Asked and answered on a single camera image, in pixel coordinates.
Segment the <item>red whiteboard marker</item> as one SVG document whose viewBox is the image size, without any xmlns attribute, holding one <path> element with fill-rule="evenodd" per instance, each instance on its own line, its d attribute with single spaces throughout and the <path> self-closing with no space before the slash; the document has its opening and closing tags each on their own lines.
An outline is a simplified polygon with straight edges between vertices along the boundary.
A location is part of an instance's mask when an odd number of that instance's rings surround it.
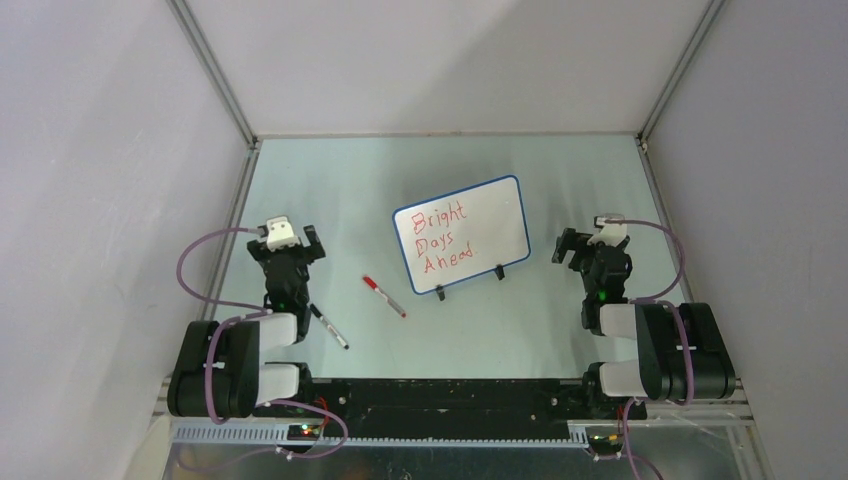
<svg viewBox="0 0 848 480">
<path fill-rule="evenodd" d="M 370 276 L 364 275 L 362 277 L 363 281 L 371 288 L 377 295 L 379 295 L 387 305 L 394 310 L 401 318 L 406 318 L 406 311 L 393 299 L 391 298 Z"/>
</svg>

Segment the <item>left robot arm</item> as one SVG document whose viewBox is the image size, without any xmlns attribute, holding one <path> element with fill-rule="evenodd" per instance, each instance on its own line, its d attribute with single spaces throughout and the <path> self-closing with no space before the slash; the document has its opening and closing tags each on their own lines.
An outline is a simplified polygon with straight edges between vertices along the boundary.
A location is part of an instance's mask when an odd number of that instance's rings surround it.
<svg viewBox="0 0 848 480">
<path fill-rule="evenodd" d="M 251 232 L 247 250 L 265 277 L 263 302 L 242 303 L 245 314 L 224 321 L 188 325 L 166 397 L 173 416 L 207 417 L 222 424 L 246 418 L 273 399 L 297 417 L 315 406 L 316 390 L 302 380 L 308 375 L 304 366 L 264 364 L 261 356 L 308 335 L 319 316 L 309 292 L 309 267 L 325 257 L 325 248 L 314 226 L 297 235 L 285 217 Z"/>
</svg>

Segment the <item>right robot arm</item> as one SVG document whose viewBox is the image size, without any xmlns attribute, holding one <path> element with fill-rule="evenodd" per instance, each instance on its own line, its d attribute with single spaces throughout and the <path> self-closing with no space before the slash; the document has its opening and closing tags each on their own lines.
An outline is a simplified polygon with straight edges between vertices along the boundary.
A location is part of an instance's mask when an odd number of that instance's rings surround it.
<svg viewBox="0 0 848 480">
<path fill-rule="evenodd" d="M 583 408 L 606 418 L 626 398 L 689 403 L 731 397 L 736 372 L 711 307 L 627 298 L 625 283 L 633 270 L 628 241 L 628 236 L 566 228 L 552 255 L 554 263 L 566 263 L 581 277 L 582 327 L 636 346 L 630 360 L 588 367 L 582 378 Z"/>
</svg>

